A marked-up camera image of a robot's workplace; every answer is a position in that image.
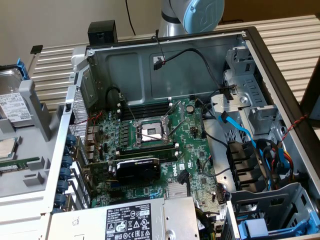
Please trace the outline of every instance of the pci express slot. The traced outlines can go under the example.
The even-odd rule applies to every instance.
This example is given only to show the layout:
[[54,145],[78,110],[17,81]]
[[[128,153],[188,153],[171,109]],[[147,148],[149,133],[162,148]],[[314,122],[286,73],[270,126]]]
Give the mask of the pci express slot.
[[[154,103],[143,106],[132,106],[131,111],[136,119],[152,118],[164,116],[169,110],[169,103]],[[128,107],[123,108],[122,121],[133,120],[132,114]]]
[[145,197],[126,199],[126,200],[116,200],[116,201],[109,202],[108,205],[127,204],[127,203],[138,202],[138,201],[149,200],[149,199],[150,199],[149,196],[145,196]]
[[143,154],[143,153],[151,153],[151,152],[174,150],[174,149],[175,149],[175,143],[170,145],[144,147],[144,148],[133,149],[133,150],[120,150],[120,156],[125,157],[128,155],[134,155],[134,154]]

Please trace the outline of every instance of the green circuit board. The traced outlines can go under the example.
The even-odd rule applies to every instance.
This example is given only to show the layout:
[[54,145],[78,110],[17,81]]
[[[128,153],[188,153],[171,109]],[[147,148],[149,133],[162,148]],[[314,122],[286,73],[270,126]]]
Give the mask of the green circuit board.
[[[102,114],[102,117],[95,124],[103,132],[99,144],[103,145],[107,143],[108,150],[103,153],[102,159],[98,151],[95,151],[93,163],[89,164],[97,189],[97,196],[91,201],[92,208],[103,207],[126,200],[150,198],[150,196],[151,198],[166,197],[168,185],[177,183],[177,176],[182,170],[186,169],[191,175],[191,195],[197,200],[199,206],[204,211],[216,212],[218,210],[218,202],[212,201],[212,192],[215,191],[216,180],[212,177],[204,176],[197,166],[197,159],[203,164],[211,155],[207,138],[202,138],[201,134],[201,109],[196,108],[195,101],[188,98],[175,99],[172,103],[174,104],[179,100],[181,101],[180,104],[169,115],[170,131],[181,122],[182,117],[184,118],[184,122],[170,136],[172,142],[179,144],[178,156],[175,158],[175,149],[150,151],[131,156],[135,158],[154,157],[168,159],[167,162],[161,163],[160,179],[152,184],[121,186],[110,177],[108,174],[108,164],[112,161],[122,161],[121,158],[116,159],[117,147],[120,147],[122,150],[132,150],[135,148],[136,128],[132,120],[118,121],[115,112],[111,112],[111,114],[104,112]],[[194,112],[187,113],[187,106],[193,106]],[[197,129],[197,133],[191,132],[192,127]],[[205,171],[214,174],[214,168],[210,164],[207,164]]]

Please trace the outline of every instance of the cpu socket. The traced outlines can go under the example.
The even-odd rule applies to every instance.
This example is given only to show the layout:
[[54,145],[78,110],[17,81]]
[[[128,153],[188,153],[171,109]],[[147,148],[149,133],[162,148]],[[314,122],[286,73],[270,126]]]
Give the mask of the cpu socket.
[[141,141],[143,143],[151,142],[151,141],[159,141],[155,138],[163,139],[163,136],[164,136],[164,130],[161,122],[142,124],[141,133],[143,134],[141,135],[142,136]]

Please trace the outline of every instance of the capacitor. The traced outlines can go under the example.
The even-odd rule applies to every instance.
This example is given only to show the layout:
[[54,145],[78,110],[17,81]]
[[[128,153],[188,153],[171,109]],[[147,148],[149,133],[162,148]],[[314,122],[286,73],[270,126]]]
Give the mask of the capacitor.
[[192,106],[192,105],[186,106],[186,112],[187,112],[188,114],[193,114],[193,113],[195,112],[194,106]]
[[113,165],[112,165],[112,173],[113,173],[113,174],[116,173],[116,169],[117,169],[117,165],[116,165],[116,163],[114,162]]
[[212,202],[214,202],[215,201],[215,199],[216,199],[216,192],[214,191],[213,193],[212,193]]
[[108,172],[109,172],[110,174],[112,174],[112,164],[109,165],[109,167],[108,167]]

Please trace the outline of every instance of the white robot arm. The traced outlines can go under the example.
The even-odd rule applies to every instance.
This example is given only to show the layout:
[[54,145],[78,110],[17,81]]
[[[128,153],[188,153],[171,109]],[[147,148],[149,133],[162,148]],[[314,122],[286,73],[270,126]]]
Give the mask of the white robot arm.
[[224,13],[224,0],[162,0],[159,37],[213,31]]

